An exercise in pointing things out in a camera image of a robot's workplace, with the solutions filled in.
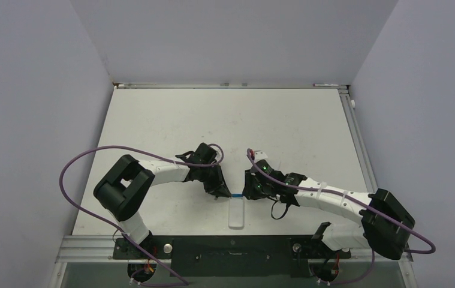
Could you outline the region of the white remote control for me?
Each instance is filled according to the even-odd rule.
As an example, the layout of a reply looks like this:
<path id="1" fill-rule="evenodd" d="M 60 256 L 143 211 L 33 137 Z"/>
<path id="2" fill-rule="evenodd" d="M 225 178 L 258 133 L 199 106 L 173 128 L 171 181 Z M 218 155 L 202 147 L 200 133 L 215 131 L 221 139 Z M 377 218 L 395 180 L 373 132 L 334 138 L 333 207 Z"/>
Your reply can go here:
<path id="1" fill-rule="evenodd" d="M 228 203 L 228 227 L 233 230 L 244 228 L 245 203 L 243 197 L 232 197 Z"/>

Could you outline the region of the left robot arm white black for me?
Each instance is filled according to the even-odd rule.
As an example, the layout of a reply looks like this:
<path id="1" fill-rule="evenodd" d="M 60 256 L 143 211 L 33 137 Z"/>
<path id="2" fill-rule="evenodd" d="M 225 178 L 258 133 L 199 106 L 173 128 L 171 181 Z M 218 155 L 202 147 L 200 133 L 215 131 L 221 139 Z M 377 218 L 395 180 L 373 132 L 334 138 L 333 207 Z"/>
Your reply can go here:
<path id="1" fill-rule="evenodd" d="M 194 151 L 169 160 L 143 161 L 123 155 L 94 188 L 94 197 L 109 211 L 128 237 L 115 239 L 114 259 L 147 259 L 151 254 L 171 259 L 173 242 L 155 239 L 139 211 L 151 187 L 171 182 L 198 181 L 214 197 L 231 197 L 219 162 L 218 145 L 199 144 Z"/>

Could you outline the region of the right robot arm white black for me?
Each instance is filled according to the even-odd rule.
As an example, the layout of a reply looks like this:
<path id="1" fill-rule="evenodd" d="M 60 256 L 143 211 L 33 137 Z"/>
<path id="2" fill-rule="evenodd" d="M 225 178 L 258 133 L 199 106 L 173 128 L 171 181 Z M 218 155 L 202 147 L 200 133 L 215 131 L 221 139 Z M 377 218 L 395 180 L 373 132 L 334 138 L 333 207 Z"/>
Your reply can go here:
<path id="1" fill-rule="evenodd" d="M 394 195 L 377 189 L 363 193 L 333 187 L 299 173 L 284 174 L 260 160 L 245 170 L 243 196 L 249 200 L 272 198 L 286 207 L 307 207 L 352 221 L 356 228 L 329 225 L 312 240 L 313 252 L 326 257 L 333 251 L 370 248 L 398 260 L 404 253 L 415 220 Z"/>

